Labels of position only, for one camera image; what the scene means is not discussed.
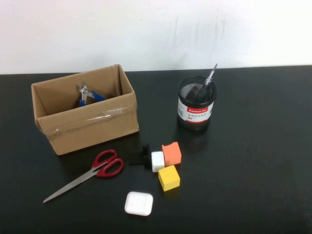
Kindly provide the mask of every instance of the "white wall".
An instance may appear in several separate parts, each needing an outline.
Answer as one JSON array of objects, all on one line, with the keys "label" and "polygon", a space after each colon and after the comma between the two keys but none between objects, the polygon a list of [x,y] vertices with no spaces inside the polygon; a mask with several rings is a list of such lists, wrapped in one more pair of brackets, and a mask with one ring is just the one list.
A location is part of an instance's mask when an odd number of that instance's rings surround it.
[{"label": "white wall", "polygon": [[312,64],[311,0],[0,0],[0,74]]}]

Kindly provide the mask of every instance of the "open cardboard box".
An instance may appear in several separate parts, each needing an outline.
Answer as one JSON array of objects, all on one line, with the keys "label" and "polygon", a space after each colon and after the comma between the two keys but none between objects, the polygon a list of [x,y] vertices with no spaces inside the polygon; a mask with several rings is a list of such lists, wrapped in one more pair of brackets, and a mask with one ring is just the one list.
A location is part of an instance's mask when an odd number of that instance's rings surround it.
[{"label": "open cardboard box", "polygon": [[[77,85],[83,81],[88,91],[107,99],[78,107]],[[34,83],[31,89],[35,123],[57,155],[139,131],[136,94],[119,64]]]}]

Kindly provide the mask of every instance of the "metal blade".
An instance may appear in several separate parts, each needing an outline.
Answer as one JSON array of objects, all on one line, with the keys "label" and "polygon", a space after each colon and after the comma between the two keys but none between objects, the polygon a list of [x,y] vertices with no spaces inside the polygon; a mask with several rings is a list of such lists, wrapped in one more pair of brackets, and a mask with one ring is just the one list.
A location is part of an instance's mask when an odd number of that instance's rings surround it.
[{"label": "metal blade", "polygon": [[87,93],[87,92],[85,92],[84,90],[83,90],[83,92],[82,92],[81,100],[83,101],[84,104],[87,103],[87,97],[88,97],[88,93]]},{"label": "metal blade", "polygon": [[94,98],[93,93],[92,93],[92,92],[89,92],[89,91],[88,91],[88,93],[87,93],[87,96],[88,96],[88,97],[91,97],[91,98]]},{"label": "metal blade", "polygon": [[77,87],[77,90],[80,92],[80,91],[81,91],[80,86],[79,86],[79,85],[76,85],[76,87]]},{"label": "metal blade", "polygon": [[67,184],[66,186],[64,186],[63,188],[61,188],[60,190],[56,191],[55,193],[53,193],[51,196],[49,196],[47,199],[45,199],[43,201],[43,203],[63,194],[64,192],[72,189],[73,187],[81,184],[82,182],[90,179],[91,177],[95,176],[97,174],[97,172],[93,172],[94,169],[91,169],[90,171],[88,171],[87,173],[79,176],[77,179],[75,179],[74,181],[70,182],[69,184]]}]

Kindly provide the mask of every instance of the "black pen holder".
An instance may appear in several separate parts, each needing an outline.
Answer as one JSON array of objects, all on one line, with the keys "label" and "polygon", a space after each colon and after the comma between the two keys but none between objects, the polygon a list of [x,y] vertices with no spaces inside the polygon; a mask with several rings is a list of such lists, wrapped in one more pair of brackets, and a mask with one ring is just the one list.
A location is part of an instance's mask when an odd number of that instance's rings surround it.
[{"label": "black pen holder", "polygon": [[218,88],[212,81],[208,93],[210,97],[204,102],[196,102],[195,99],[206,78],[201,76],[188,77],[178,85],[178,123],[189,130],[205,130],[210,122],[214,100],[218,94]]}]

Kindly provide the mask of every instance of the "yellow block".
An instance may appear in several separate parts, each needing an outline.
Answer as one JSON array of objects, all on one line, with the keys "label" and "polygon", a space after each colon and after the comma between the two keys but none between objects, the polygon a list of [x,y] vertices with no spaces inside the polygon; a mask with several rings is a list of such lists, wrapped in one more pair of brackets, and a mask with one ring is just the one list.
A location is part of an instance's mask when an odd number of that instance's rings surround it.
[{"label": "yellow block", "polygon": [[160,169],[158,178],[164,191],[180,186],[180,177],[174,165]]}]

